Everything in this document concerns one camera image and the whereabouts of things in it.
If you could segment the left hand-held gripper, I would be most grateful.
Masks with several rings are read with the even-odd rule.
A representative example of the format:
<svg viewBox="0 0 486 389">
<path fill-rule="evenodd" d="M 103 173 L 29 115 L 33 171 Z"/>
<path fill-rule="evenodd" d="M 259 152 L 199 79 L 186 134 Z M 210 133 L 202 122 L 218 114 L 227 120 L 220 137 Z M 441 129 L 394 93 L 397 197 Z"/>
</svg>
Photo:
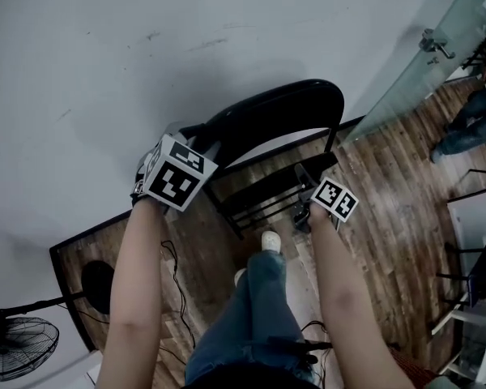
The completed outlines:
<svg viewBox="0 0 486 389">
<path fill-rule="evenodd" d="M 221 142 L 201 155 L 185 141 L 204 131 L 204 123 L 172 122 L 153 149 L 140 160 L 130 197 L 133 203 L 151 196 L 183 212 L 218 168 Z"/>
</svg>

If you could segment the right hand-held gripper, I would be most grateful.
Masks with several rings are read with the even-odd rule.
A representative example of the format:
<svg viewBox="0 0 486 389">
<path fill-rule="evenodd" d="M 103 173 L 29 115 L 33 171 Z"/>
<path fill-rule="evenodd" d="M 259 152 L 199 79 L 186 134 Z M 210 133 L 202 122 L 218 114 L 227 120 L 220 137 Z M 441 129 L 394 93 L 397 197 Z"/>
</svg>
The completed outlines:
<svg viewBox="0 0 486 389">
<path fill-rule="evenodd" d="M 332 220 L 337 220 L 334 222 L 336 229 L 340 223 L 347 222 L 359 203 L 359 199 L 347 187 L 329 177 L 324 177 L 318 184 L 301 163 L 295 164 L 294 171 L 303 190 L 298 194 L 298 201 L 292 210 L 296 230 L 303 233 L 311 231 L 308 225 L 311 203 L 317 203 Z"/>
</svg>

